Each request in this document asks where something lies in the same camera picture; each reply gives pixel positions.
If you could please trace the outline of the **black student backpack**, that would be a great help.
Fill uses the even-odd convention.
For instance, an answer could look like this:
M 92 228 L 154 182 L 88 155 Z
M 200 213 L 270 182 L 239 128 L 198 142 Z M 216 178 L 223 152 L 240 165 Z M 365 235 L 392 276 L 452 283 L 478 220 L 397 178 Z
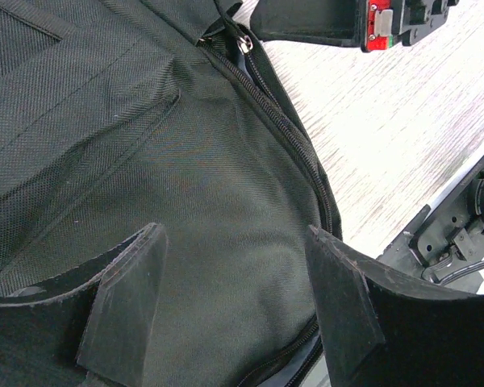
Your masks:
M 328 177 L 238 1 L 0 1 L 0 297 L 150 223 L 140 386 L 300 386 L 322 354 Z

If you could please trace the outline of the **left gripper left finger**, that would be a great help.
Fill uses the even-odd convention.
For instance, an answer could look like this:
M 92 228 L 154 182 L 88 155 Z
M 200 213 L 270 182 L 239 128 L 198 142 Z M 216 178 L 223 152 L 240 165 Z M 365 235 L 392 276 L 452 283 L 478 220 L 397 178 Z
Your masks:
M 58 276 L 0 297 L 0 386 L 140 386 L 168 238 L 150 223 Z

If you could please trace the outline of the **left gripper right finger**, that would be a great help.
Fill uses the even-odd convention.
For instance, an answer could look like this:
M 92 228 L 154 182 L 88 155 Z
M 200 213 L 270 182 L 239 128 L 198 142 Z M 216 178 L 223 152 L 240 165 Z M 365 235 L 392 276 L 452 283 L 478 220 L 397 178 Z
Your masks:
M 484 295 L 408 276 L 310 227 L 307 270 L 334 386 L 484 386 Z

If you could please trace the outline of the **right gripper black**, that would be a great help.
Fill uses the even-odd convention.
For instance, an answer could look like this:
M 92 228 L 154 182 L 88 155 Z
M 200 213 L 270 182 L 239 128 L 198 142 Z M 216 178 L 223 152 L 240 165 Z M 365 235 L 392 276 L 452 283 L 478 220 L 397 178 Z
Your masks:
M 410 47 L 442 27 L 459 0 L 260 0 L 250 29 L 262 41 L 363 52 Z

